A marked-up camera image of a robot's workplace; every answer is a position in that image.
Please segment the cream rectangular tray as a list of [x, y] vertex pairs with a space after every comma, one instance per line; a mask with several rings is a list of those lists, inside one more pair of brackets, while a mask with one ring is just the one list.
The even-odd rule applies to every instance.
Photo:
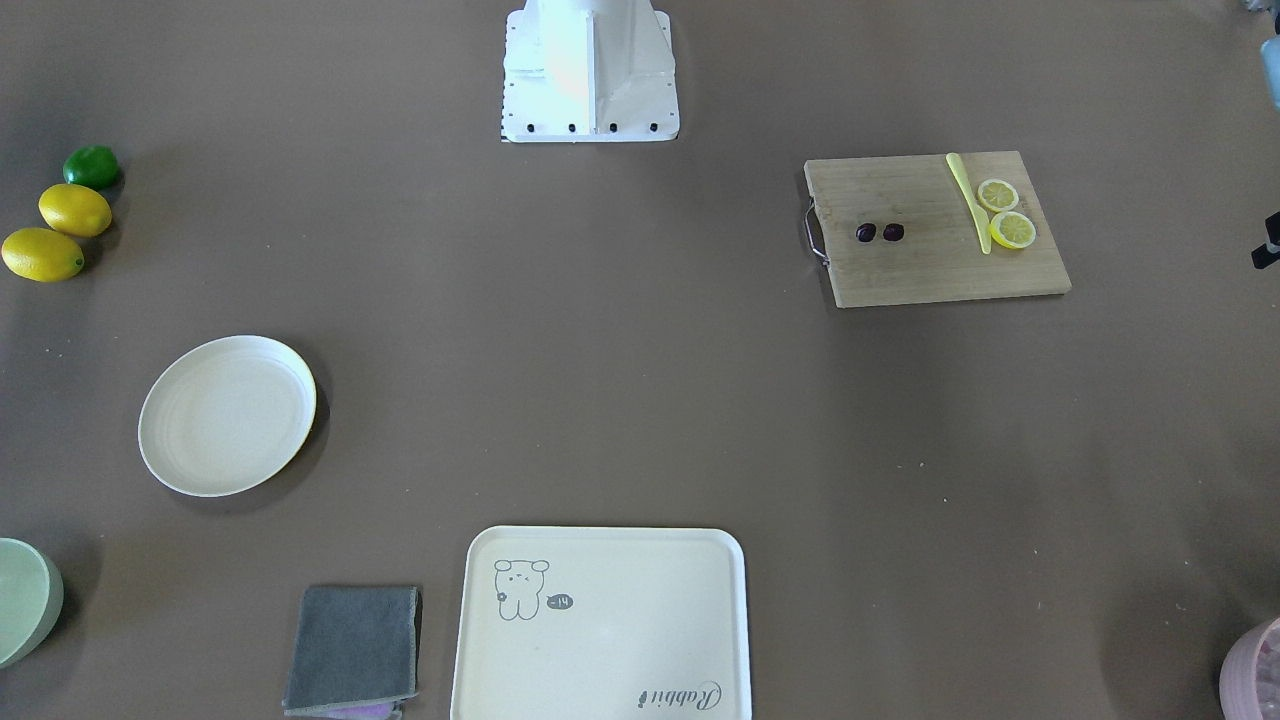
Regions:
[[750, 719], [727, 532], [493, 527], [468, 547], [453, 719]]

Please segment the wooden cutting board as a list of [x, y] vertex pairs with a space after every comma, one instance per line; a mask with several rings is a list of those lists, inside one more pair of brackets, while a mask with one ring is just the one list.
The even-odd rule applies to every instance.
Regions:
[[[810, 206], [810, 247], [829, 278], [836, 307], [877, 307], [983, 299], [1060, 295], [1073, 283], [1044, 218], [1036, 187], [1018, 151], [963, 152], [970, 182], [1009, 181], [1020, 193], [1018, 211], [1038, 238], [1029, 249], [992, 243], [980, 251], [966, 204], [942, 154], [812, 159], [803, 173]], [[876, 223], [873, 242], [855, 229]], [[888, 242], [888, 223], [905, 237]]]

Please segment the yellow plastic knife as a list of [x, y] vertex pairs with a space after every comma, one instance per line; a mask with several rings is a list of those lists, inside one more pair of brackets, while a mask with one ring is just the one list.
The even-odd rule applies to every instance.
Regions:
[[980, 251], [984, 255], [989, 255], [992, 251], [992, 237], [989, 233], [989, 214], [978, 202], [977, 193], [973, 183], [970, 182], [965, 161], [957, 152], [946, 152], [945, 161], [966, 204], [966, 209], [970, 214], [973, 225], [975, 228], [975, 236], [978, 238]]

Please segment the lemon slice lower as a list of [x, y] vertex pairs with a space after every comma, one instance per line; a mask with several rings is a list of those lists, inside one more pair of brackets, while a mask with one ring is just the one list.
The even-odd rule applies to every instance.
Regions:
[[988, 232], [993, 242], [1011, 250], [1028, 249], [1038, 238], [1034, 222], [1012, 210], [995, 214], [989, 220]]

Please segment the lemon slice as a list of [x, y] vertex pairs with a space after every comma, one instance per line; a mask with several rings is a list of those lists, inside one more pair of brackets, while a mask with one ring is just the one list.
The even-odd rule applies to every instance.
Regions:
[[991, 214], [1000, 214], [1015, 211], [1021, 196], [1009, 181], [988, 178], [977, 186], [975, 200]]
[[989, 220], [988, 232], [993, 242], [1011, 250], [1028, 249], [1038, 238], [1034, 222], [1012, 210], [995, 214]]

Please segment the lemon slice upper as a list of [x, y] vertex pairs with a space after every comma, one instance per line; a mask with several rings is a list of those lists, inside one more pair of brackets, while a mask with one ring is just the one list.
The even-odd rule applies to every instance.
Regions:
[[991, 214], [1000, 214], [1015, 211], [1021, 196], [1009, 181], [988, 178], [977, 186], [975, 200]]

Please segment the grey folded cloth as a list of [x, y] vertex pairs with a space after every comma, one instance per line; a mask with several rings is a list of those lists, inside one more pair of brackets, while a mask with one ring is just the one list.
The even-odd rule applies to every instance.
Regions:
[[311, 585], [300, 615], [287, 717], [401, 719], [417, 693], [419, 588]]

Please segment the cream round plate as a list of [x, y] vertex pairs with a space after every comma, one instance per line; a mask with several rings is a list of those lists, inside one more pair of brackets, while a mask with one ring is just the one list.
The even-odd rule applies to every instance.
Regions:
[[140, 455], [178, 493], [237, 495], [289, 464], [316, 411], [317, 386], [298, 352], [262, 336], [228, 336], [192, 348], [154, 382], [140, 411]]

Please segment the green lime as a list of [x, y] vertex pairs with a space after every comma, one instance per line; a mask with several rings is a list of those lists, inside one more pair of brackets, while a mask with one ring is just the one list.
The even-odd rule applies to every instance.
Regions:
[[61, 165], [68, 184], [105, 190], [120, 178], [122, 168], [115, 152], [105, 145], [87, 145], [73, 151]]

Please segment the yellow lemon near lime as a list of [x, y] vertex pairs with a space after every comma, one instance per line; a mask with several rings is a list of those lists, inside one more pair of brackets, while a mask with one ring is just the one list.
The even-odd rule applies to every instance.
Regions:
[[52, 184], [40, 195], [37, 206], [51, 229], [79, 238], [97, 237], [113, 223], [109, 201], [82, 184]]

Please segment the yellow lemon outer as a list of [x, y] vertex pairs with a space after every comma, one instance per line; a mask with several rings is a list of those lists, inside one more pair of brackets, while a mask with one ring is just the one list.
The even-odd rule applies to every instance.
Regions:
[[70, 279], [84, 269], [83, 251], [70, 236], [33, 227], [4, 240], [3, 260], [15, 275], [45, 283]]

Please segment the light green bowl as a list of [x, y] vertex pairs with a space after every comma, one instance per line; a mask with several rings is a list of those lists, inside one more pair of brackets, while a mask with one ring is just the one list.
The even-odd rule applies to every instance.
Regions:
[[1, 667], [31, 653], [52, 630], [64, 600], [61, 574], [42, 551], [1, 539]]

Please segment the pink bowl with ice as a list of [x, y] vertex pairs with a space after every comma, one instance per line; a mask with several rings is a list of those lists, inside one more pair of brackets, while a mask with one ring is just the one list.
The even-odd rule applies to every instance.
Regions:
[[1228, 652], [1219, 675], [1225, 719], [1279, 719], [1279, 619], [1261, 623]]

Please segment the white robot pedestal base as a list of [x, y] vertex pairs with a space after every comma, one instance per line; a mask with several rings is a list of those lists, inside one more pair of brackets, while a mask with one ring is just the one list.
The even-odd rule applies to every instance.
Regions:
[[671, 19], [649, 1], [527, 1], [506, 18], [503, 70], [508, 143], [678, 137]]

